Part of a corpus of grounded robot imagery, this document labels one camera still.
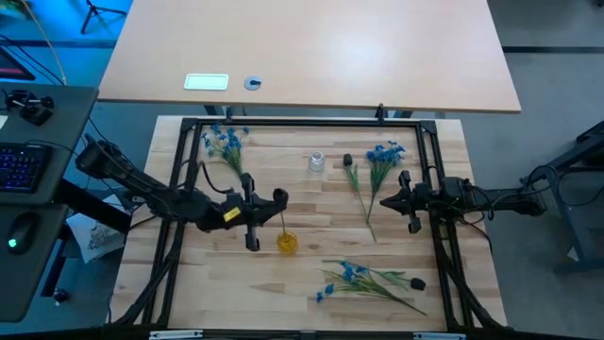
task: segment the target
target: wooden tabletop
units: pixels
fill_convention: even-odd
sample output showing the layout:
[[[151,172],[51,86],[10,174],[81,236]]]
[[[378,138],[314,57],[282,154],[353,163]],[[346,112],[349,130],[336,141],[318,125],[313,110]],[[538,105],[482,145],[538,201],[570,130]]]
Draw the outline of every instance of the wooden tabletop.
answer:
[[[161,116],[156,125],[145,172],[168,183],[182,117]],[[460,121],[437,121],[445,171],[448,176],[472,178]],[[407,218],[379,205],[372,213],[377,242],[365,227],[361,205],[351,191],[342,168],[342,155],[351,153],[359,164],[362,196],[369,201],[366,150],[388,140],[407,148],[403,163],[390,172],[377,198],[395,194],[402,169],[412,181],[421,177],[414,131],[403,127],[251,127],[243,138],[243,169],[256,181],[256,192],[272,197],[273,189],[289,192],[284,213],[288,230],[298,238],[293,257],[278,253],[281,231],[277,216],[258,228],[260,252],[244,247],[245,228],[204,233],[188,225],[169,326],[173,328],[255,330],[437,331],[445,329],[436,260],[426,214],[424,228],[410,235]],[[307,172],[309,154],[327,155],[325,172]],[[211,162],[205,151],[201,159]],[[241,188],[224,165],[211,163],[210,177],[217,187]],[[203,175],[197,188],[216,201]],[[140,208],[133,223],[149,216]],[[159,233],[159,221],[131,231],[113,292],[113,315],[122,315],[146,285]],[[468,284],[495,320],[505,324],[501,297],[487,241],[476,230],[458,227],[462,261]],[[389,300],[337,293],[316,303],[316,292],[328,278],[319,269],[341,270],[324,260],[348,260],[374,269],[402,270],[407,278],[421,278],[425,292],[400,294],[428,316]],[[461,320],[459,301],[454,306]],[[156,303],[154,319],[159,315]]]
[[[135,0],[99,100],[520,111],[486,0]]]

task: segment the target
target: clear glass container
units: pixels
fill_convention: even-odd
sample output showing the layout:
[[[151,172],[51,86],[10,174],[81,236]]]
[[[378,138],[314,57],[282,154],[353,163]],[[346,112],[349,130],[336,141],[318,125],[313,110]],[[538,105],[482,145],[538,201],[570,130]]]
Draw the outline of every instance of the clear glass container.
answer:
[[[325,169],[325,155],[321,151],[310,153],[309,171],[313,174],[320,174]]]

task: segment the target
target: yellow cup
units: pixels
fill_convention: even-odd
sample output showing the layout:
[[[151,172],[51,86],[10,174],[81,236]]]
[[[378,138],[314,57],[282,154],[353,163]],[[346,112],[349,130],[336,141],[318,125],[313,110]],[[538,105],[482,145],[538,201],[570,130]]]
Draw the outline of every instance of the yellow cup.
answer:
[[[298,250],[298,239],[293,232],[281,232],[277,236],[277,247],[283,255],[294,255]]]

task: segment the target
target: backlit keyboard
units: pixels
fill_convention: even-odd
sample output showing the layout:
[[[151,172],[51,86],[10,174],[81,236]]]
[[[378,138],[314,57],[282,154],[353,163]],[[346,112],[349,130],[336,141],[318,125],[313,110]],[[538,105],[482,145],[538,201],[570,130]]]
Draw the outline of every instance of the backlit keyboard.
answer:
[[[35,193],[52,148],[0,143],[0,192]]]

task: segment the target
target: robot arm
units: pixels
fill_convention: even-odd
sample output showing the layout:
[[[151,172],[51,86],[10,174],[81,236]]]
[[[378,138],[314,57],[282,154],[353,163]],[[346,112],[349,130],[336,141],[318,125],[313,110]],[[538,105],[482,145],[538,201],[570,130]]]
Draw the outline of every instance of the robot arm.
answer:
[[[90,135],[86,138],[89,144],[75,160],[78,170],[96,179],[113,179],[133,195],[144,198],[151,213],[177,222],[195,223],[204,232],[247,225],[245,246],[251,251],[260,250],[255,227],[287,208],[289,196],[285,190],[275,189],[273,200],[262,199],[254,192],[254,180],[249,174],[241,176],[243,197],[229,190],[226,200],[218,203],[201,191],[171,188],[146,175],[115,144],[97,142]]]
[[[514,211],[520,214],[538,216],[544,213],[543,204],[526,192],[527,188],[484,190],[473,185],[469,179],[455,177],[441,178],[440,190],[433,191],[428,183],[415,184],[412,190],[409,171],[403,170],[398,183],[400,191],[379,202],[403,216],[408,215],[409,232],[416,233],[422,228],[416,211],[437,209],[443,217],[459,217],[471,212]]]

